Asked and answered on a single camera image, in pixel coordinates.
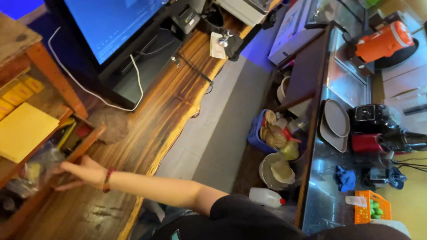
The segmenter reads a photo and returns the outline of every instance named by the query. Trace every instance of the monitor screen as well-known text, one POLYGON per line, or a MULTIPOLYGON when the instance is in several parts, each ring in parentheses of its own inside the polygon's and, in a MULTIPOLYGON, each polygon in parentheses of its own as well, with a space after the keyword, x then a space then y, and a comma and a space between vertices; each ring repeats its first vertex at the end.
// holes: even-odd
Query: monitor screen
POLYGON ((167 0, 64 0, 99 64, 140 29, 167 0))

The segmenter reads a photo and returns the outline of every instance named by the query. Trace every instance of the drawer handle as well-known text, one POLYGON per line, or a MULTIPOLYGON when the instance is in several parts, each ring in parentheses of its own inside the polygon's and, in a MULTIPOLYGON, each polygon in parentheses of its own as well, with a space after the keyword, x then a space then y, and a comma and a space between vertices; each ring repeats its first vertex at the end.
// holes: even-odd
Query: drawer handle
POLYGON ((353 99, 351 99, 351 97, 349 97, 347 94, 345 94, 346 97, 348 97, 348 99, 350 99, 350 102, 353 102, 353 99))

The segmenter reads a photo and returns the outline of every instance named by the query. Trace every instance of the red bracelet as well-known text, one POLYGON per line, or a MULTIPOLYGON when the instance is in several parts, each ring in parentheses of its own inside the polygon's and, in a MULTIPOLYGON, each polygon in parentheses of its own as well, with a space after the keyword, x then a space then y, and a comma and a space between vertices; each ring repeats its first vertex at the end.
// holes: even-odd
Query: red bracelet
POLYGON ((107 193, 110 191, 110 183, 108 182, 110 180, 111 174, 115 171, 116 169, 114 167, 110 167, 108 169, 107 172, 107 176, 105 176, 105 181, 104 181, 104 185, 102 186, 102 191, 104 193, 107 193))

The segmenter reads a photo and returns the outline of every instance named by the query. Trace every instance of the blue wall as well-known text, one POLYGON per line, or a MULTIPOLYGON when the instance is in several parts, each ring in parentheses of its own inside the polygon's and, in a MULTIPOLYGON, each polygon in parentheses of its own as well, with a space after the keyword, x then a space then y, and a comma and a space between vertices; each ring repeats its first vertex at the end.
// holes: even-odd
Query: blue wall
POLYGON ((0 0, 0 11, 18 19, 43 4, 43 0, 0 0))

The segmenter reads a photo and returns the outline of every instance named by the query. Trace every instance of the towel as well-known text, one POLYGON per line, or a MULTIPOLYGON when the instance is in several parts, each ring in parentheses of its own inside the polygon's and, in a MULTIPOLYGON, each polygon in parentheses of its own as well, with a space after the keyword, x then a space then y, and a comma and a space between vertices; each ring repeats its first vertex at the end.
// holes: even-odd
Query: towel
POLYGON ((353 170, 344 170, 342 167, 337 166, 336 179, 340 192, 354 190, 354 186, 356 185, 356 174, 354 174, 353 170))

